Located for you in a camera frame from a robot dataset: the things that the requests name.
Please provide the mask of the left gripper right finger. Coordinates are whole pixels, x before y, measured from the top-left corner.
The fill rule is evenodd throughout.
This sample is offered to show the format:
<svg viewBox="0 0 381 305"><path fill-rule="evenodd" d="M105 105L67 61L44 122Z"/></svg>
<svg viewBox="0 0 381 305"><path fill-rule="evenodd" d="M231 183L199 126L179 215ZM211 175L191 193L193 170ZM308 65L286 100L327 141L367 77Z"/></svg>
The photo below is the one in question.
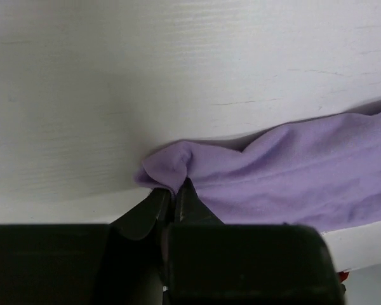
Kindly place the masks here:
<svg viewBox="0 0 381 305"><path fill-rule="evenodd" d="M291 224L224 224L186 179L164 232L166 304L343 304L322 236Z"/></svg>

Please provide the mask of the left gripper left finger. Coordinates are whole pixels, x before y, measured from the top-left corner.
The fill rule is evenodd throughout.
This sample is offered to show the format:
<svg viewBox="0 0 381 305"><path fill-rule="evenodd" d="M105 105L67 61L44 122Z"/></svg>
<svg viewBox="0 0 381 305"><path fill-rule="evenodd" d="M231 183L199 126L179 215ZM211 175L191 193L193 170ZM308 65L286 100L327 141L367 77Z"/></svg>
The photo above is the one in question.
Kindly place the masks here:
<svg viewBox="0 0 381 305"><path fill-rule="evenodd" d="M0 304L163 304L153 190L107 224L0 224Z"/></svg>

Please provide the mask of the purple t shirt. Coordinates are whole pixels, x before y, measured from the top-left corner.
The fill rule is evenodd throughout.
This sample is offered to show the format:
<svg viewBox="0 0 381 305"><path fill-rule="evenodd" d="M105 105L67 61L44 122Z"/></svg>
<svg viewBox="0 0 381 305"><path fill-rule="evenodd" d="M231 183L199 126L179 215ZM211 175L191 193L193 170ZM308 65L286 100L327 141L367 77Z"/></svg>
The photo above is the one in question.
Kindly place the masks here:
<svg viewBox="0 0 381 305"><path fill-rule="evenodd" d="M177 142L144 159L135 176L172 195L185 179L226 224L325 232L381 221L381 113L286 124L242 151Z"/></svg>

